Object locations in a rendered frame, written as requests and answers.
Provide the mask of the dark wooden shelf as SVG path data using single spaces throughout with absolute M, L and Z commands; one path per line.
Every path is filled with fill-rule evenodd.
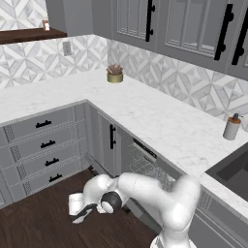
M 43 28 L 0 31 L 0 45 L 66 37 L 67 34 L 65 32 L 56 30 L 54 28 L 50 28 L 48 31 L 45 31 Z

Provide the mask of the grey wall socket plate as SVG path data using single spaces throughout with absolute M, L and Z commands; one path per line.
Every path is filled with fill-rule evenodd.
M 71 43 L 70 42 L 63 42 L 63 52 L 65 56 L 70 56 L 72 54 Z

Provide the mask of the grey sink cupboard front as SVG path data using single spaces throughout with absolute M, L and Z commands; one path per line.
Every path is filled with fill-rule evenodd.
M 202 191 L 189 237 L 197 248 L 248 248 L 248 219 Z

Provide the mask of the wide glazed grey cupboard door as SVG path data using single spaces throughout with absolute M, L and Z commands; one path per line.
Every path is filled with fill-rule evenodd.
M 229 0 L 161 0 L 157 51 L 160 54 L 225 72 L 226 50 L 220 60 L 214 59 L 225 10 Z

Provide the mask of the plain grey wall cupboard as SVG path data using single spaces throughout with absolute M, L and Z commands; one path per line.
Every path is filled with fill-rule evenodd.
M 110 39 L 112 0 L 46 0 L 49 25 L 68 37 L 97 35 Z

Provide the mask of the grey drawer front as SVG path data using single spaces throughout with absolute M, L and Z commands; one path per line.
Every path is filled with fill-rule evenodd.
M 9 151 L 13 156 L 13 160 L 17 162 L 20 159 L 45 151 L 46 149 L 50 149 L 57 145 L 71 143 L 73 141 L 83 139 L 84 137 L 85 132 L 80 134 L 76 127 L 69 127 L 13 145 L 9 148 Z M 41 148 L 42 143 L 47 143 L 50 140 L 55 140 L 56 144 L 46 148 Z
M 23 183 L 24 191 L 27 195 L 34 194 L 46 187 L 51 186 L 52 184 L 55 184 L 67 177 L 70 177 L 80 171 L 83 171 L 89 167 L 89 163 L 85 161 L 84 159 L 78 159 L 75 161 L 71 161 L 67 164 L 64 164 L 62 166 L 56 167 L 52 170 L 49 170 L 47 172 L 44 172 L 40 174 L 39 176 L 33 177 Z M 63 177 L 57 179 L 56 181 L 53 181 L 49 183 L 50 177 L 54 177 L 56 174 L 62 174 Z
M 80 121 L 84 118 L 84 111 L 85 104 L 81 104 L 0 127 L 0 147 L 7 145 L 16 139 L 47 128 L 52 128 L 73 121 Z M 42 128 L 36 128 L 37 123 L 43 123 L 46 120 L 50 120 L 52 124 Z
M 30 176 L 33 173 L 47 169 L 48 167 L 57 166 L 66 162 L 71 162 L 80 157 L 78 147 L 76 145 L 66 146 L 54 152 L 50 152 L 44 156 L 40 156 L 32 161 L 17 166 L 17 171 L 21 179 Z M 46 161 L 51 161 L 53 158 L 58 158 L 59 162 L 48 167 L 45 166 Z

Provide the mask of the dark grey sink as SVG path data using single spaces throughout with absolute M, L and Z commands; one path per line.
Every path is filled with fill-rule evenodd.
M 248 202 L 248 146 L 235 151 L 206 173 Z

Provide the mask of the narrow glazed grey cupboard door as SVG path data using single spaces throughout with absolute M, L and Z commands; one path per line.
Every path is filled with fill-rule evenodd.
M 147 0 L 112 0 L 112 38 L 118 42 L 155 50 L 160 0 L 153 0 L 150 41 L 145 40 Z

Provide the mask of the succulent in gold pot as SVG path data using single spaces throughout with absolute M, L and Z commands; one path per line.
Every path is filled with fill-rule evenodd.
M 123 80 L 123 68 L 119 64 L 108 65 L 107 80 L 111 83 L 119 83 Z

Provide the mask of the grey soap dispenser wooden top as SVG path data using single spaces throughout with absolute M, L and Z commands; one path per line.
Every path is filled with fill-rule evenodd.
M 235 113 L 233 116 L 230 116 L 228 118 L 224 133 L 223 133 L 223 138 L 226 140 L 234 140 L 238 131 L 238 128 L 241 123 L 241 115 L 238 113 Z

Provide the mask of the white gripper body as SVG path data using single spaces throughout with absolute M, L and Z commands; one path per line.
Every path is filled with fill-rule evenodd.
M 69 196 L 69 214 L 78 215 L 83 210 L 83 193 L 74 193 Z

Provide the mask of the grey base cupboard door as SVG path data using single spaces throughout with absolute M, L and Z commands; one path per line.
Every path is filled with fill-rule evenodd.
M 114 139 L 116 144 L 113 149 L 110 149 L 110 134 L 109 134 L 109 125 L 112 124 L 115 127 L 115 124 L 110 121 L 105 115 L 98 112 L 98 128 L 99 128 L 99 142 L 100 142 L 100 164 L 104 170 L 109 173 L 111 176 L 116 177 L 120 174 L 119 166 L 116 160 L 117 152 L 117 141 L 116 141 L 116 130 L 114 132 Z

